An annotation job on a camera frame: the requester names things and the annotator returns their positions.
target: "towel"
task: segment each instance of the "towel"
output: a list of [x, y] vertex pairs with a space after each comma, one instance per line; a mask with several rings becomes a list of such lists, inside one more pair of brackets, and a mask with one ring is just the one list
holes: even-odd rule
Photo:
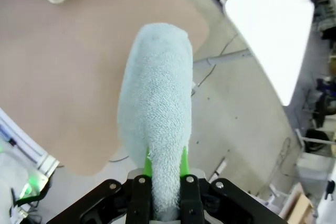
[[191, 134], [193, 54], [185, 31], [142, 27], [126, 65], [118, 106], [119, 138], [143, 167], [152, 162], [154, 219], [178, 217], [180, 162]]

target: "folded cloth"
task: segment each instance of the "folded cloth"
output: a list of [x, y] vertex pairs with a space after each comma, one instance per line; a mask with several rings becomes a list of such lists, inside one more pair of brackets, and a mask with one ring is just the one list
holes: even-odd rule
[[152, 161], [154, 218], [178, 217], [182, 150], [191, 134], [193, 54], [185, 31], [148, 24], [135, 38], [118, 107], [119, 138], [139, 167]]

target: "screw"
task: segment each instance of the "screw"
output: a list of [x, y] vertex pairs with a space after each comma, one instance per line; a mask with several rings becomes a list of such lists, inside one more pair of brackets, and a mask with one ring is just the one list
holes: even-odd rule
[[194, 182], [194, 178], [193, 177], [187, 177], [187, 182], [189, 182], [189, 183], [192, 183], [192, 182]]
[[222, 189], [224, 187], [224, 185], [223, 185], [222, 182], [217, 182], [216, 187], [218, 187], [219, 189]]

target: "white tabletop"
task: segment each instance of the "white tabletop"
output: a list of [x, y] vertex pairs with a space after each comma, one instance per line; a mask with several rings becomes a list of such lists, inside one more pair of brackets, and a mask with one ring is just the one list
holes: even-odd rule
[[227, 0], [225, 11], [282, 105], [289, 105], [310, 34], [310, 0]]

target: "beige table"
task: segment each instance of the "beige table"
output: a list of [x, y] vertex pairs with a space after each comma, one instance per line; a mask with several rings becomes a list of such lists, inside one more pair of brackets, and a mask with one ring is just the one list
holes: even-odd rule
[[133, 39], [146, 23], [208, 26], [187, 0], [0, 0], [0, 107], [73, 172], [93, 174], [118, 147], [116, 112]]

